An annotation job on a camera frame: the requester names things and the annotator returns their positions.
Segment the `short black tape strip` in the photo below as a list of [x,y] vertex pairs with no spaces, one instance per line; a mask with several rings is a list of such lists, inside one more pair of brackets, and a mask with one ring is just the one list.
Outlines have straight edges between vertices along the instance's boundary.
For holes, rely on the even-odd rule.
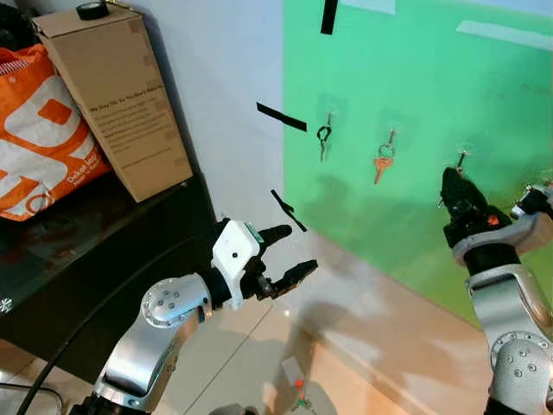
[[307,233],[307,226],[304,226],[303,222],[301,222],[300,219],[296,217],[296,214],[294,214],[294,207],[289,205],[288,202],[285,202],[283,198],[276,192],[276,190],[270,190],[270,194],[272,194],[272,197],[276,199],[276,204],[280,206],[280,209],[284,212],[285,216],[288,216],[294,222],[294,224],[299,227],[301,232]]

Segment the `orange key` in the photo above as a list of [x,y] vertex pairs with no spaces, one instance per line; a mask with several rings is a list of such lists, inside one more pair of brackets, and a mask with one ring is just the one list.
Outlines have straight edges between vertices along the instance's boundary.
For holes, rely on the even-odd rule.
[[384,176],[385,170],[389,169],[392,165],[392,158],[394,158],[395,149],[391,144],[383,144],[377,150],[377,157],[374,159],[375,176],[372,183],[380,183]]

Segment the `white tag keyring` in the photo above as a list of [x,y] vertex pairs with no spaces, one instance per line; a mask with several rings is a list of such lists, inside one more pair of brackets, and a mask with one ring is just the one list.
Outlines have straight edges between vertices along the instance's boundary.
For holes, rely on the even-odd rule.
[[290,356],[281,362],[281,369],[294,388],[294,400],[290,412],[297,415],[317,415],[313,404],[307,398],[307,377],[295,356]]

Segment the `green screen sheet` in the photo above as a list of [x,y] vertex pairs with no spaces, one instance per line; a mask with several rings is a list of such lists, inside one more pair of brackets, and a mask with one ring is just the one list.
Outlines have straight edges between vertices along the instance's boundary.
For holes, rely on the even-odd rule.
[[[451,254],[442,172],[474,141],[465,177],[508,210],[528,169],[553,166],[553,51],[457,32],[489,22],[553,36],[552,3],[533,10],[477,0],[396,0],[395,15],[337,5],[322,35],[323,0],[282,0],[284,198],[309,230],[443,307],[475,321],[467,272]],[[317,96],[342,100],[319,161]],[[392,165],[374,183],[384,113],[402,113]]]

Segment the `long black tape strip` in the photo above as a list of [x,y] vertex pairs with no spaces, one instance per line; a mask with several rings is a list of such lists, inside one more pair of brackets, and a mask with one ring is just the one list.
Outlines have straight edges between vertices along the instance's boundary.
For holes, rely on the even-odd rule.
[[285,126],[296,128],[299,131],[307,131],[308,123],[302,121],[299,118],[294,118],[294,116],[287,115],[278,111],[276,108],[269,107],[262,104],[261,102],[256,103],[257,111],[269,118],[276,119],[276,121],[281,122]]

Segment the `long white tape strip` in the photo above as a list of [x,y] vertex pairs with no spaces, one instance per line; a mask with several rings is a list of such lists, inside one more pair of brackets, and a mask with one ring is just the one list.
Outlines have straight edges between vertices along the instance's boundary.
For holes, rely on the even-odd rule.
[[465,20],[458,24],[455,31],[467,33],[467,35],[477,35],[479,38],[510,42],[530,48],[540,48],[540,50],[553,50],[553,36],[541,35],[541,33],[529,30],[520,30],[508,27],[508,25]]

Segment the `black cabinet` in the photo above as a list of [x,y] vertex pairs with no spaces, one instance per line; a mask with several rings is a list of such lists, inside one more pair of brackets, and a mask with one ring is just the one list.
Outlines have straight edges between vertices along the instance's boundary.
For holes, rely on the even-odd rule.
[[199,177],[137,202],[114,174],[25,221],[0,218],[0,339],[94,382],[155,282],[208,265],[217,219]]

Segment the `short white tape strip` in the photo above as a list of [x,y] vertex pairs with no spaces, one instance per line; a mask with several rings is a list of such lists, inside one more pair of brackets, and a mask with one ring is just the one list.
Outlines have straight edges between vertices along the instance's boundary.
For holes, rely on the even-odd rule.
[[384,15],[395,15],[396,13],[396,0],[340,0],[340,4],[359,10],[384,13]]

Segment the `brown cardboard box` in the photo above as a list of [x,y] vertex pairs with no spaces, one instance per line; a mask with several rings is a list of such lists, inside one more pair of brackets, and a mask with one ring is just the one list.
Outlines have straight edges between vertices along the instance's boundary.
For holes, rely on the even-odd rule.
[[32,23],[111,168],[142,202],[193,171],[142,13],[105,7],[99,19],[71,8]]

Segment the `upright black tape strip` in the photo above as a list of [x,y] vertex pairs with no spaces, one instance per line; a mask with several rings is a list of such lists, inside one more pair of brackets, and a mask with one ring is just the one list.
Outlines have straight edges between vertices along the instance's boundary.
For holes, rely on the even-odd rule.
[[321,9],[321,27],[322,35],[331,35],[334,32],[335,19],[337,15],[337,5],[340,0],[323,0],[324,5]]

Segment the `orange and white shopping bag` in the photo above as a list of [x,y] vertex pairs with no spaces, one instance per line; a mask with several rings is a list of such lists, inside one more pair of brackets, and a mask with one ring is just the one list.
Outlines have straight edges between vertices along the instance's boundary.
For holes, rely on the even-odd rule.
[[0,48],[0,218],[25,221],[108,171],[44,45]]

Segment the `black tape roll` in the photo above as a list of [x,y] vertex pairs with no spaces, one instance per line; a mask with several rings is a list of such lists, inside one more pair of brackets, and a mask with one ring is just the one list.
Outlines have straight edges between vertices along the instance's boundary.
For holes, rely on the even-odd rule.
[[82,21],[95,21],[111,14],[106,0],[94,0],[90,3],[81,3],[76,5],[74,10]]

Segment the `black bag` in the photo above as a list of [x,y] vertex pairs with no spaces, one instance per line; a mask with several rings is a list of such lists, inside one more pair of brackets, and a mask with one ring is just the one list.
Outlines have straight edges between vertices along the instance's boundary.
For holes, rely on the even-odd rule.
[[12,5],[0,3],[0,48],[17,51],[39,42],[30,17]]

